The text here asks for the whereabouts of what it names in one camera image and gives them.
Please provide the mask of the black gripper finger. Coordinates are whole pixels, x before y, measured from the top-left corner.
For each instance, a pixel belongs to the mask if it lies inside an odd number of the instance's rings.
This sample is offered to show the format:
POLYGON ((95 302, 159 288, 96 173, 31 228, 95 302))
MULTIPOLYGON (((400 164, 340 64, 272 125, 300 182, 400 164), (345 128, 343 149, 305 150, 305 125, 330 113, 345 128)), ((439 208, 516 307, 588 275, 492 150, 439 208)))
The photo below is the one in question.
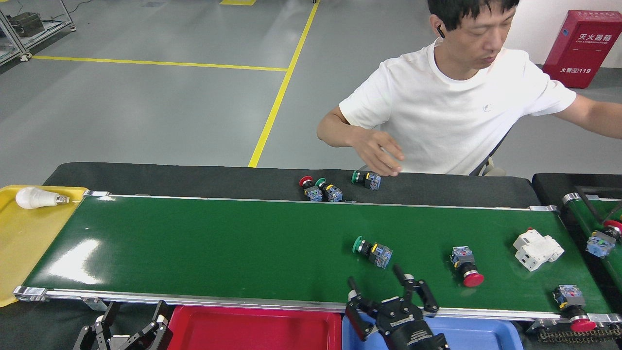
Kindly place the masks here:
POLYGON ((131 336, 122 336, 119 350, 166 350, 173 336, 169 321, 174 307, 160 300, 153 319, 142 330, 131 336))
POLYGON ((81 328, 73 346, 74 350, 91 350, 96 344, 98 350, 113 350, 110 327, 113 325, 121 304, 111 302, 103 316, 92 325, 81 328))

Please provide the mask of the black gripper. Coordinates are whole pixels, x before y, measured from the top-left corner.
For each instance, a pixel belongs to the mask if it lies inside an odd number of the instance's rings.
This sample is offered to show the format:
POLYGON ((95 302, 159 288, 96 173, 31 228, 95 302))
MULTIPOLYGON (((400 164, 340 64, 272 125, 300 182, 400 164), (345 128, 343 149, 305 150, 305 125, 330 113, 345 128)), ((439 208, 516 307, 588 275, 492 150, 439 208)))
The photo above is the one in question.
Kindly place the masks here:
POLYGON ((428 284, 403 273, 397 263, 393 264, 392 270, 404 288, 404 294, 380 303, 363 297, 354 277, 348 277, 351 290, 348 293, 345 315, 359 339, 366 341, 369 335, 379 331, 389 350, 449 350, 445 335, 433 334, 422 311, 412 302, 413 292, 416 292, 425 312, 438 312, 438 303, 428 284), (376 324, 364 321, 359 312, 375 319, 376 324))

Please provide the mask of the person's right hand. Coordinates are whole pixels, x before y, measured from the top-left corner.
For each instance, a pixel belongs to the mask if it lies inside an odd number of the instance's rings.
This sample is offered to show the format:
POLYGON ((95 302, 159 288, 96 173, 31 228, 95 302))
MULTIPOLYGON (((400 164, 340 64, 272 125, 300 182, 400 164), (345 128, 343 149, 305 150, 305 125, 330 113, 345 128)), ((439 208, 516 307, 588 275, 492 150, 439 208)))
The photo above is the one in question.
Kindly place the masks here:
POLYGON ((393 177, 402 171, 400 162, 406 159, 405 155, 401 146, 388 133, 362 129, 352 141, 352 146, 371 171, 393 177))

